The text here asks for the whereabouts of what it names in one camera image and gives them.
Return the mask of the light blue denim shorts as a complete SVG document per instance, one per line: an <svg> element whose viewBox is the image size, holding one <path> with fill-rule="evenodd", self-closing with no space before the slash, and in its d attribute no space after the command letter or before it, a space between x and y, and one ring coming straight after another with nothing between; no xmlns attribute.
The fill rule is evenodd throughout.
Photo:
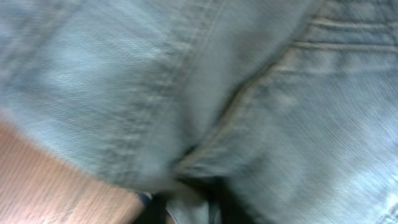
<svg viewBox="0 0 398 224"><path fill-rule="evenodd" d="M397 1L2 1L18 130L177 223L397 222Z"/></svg>

